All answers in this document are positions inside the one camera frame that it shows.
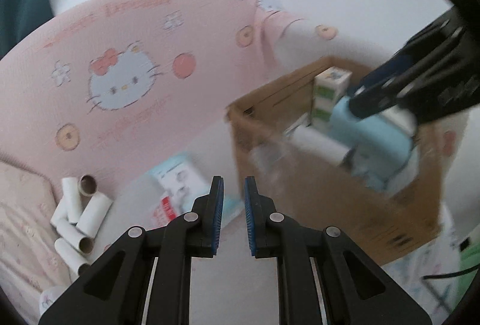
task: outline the beige fabric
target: beige fabric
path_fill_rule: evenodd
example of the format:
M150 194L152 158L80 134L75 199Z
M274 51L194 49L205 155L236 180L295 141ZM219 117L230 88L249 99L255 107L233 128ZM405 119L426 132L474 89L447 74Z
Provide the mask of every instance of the beige fabric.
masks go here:
M53 247L54 210L45 179L0 162L0 286L30 324L38 323L43 290L70 285L68 269Z

